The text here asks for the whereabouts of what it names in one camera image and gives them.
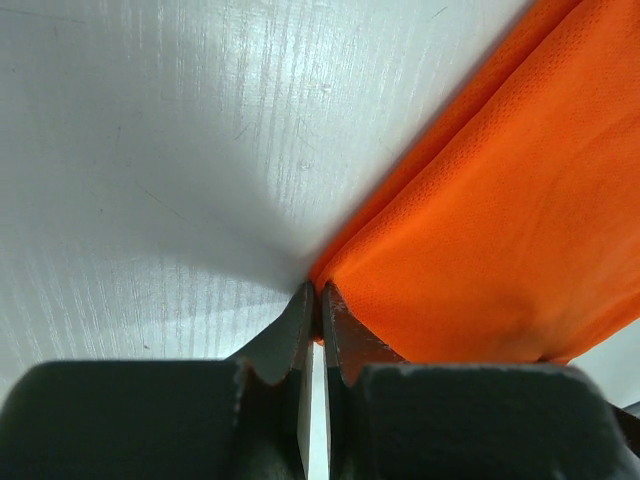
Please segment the orange t-shirt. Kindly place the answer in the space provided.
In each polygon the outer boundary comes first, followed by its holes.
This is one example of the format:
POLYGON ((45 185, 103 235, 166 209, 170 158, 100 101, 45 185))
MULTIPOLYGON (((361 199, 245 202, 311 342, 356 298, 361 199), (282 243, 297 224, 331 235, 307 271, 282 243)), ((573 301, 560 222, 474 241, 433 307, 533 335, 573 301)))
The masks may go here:
POLYGON ((638 3, 536 2, 311 276, 420 363, 565 363, 636 320, 638 3))

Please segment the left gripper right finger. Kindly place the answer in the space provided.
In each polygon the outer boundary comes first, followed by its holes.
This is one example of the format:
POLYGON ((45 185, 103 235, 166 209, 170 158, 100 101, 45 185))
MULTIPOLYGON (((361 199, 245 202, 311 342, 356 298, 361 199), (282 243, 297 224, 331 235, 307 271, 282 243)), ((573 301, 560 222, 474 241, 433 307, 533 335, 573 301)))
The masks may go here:
POLYGON ((581 371, 412 364, 322 293, 333 479, 635 479, 639 421, 581 371))

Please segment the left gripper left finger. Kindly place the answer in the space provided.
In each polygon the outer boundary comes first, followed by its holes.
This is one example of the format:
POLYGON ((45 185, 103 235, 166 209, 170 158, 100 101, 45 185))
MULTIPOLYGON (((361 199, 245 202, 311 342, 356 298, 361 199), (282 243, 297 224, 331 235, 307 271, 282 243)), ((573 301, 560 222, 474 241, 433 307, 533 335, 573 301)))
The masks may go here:
POLYGON ((36 365, 1 410, 5 479, 303 479, 314 293, 223 360, 36 365))

